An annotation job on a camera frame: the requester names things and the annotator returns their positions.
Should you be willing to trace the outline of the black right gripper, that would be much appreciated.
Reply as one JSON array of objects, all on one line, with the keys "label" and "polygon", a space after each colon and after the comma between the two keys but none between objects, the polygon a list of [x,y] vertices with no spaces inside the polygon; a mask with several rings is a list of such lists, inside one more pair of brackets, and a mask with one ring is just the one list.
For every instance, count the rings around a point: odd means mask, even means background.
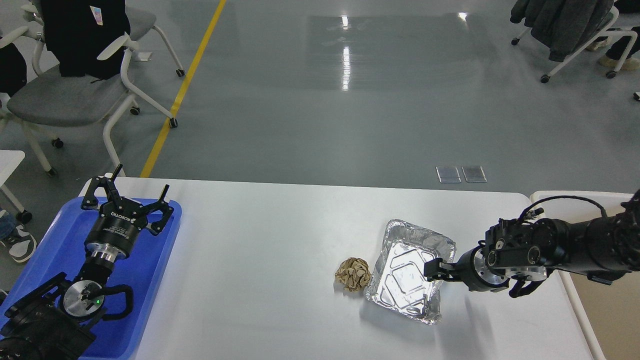
[{"label": "black right gripper", "polygon": [[508,288],[508,279],[493,273],[486,264],[482,246],[466,251],[455,264],[435,258],[423,265],[426,281],[455,281],[471,292],[500,292]]}]

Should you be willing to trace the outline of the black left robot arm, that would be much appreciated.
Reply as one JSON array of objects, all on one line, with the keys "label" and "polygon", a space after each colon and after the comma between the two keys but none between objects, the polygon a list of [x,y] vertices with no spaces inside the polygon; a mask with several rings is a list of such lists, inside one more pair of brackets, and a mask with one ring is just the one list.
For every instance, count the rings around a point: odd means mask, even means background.
[{"label": "black left robot arm", "polygon": [[182,210],[91,178],[59,212],[1,306],[3,360],[124,360],[139,344]]}]

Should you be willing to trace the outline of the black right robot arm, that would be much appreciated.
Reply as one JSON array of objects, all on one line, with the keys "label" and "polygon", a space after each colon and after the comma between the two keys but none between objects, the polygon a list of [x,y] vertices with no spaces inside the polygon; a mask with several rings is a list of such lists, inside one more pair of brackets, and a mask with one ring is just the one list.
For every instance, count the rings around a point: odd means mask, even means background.
[{"label": "black right robot arm", "polygon": [[585,276],[611,285],[639,270],[639,194],[610,216],[596,204],[598,218],[579,223],[529,218],[540,214],[535,205],[518,218],[499,219],[478,246],[457,262],[437,257],[423,265],[427,281],[462,282],[472,292],[509,290],[512,298],[528,296],[553,271]]}]

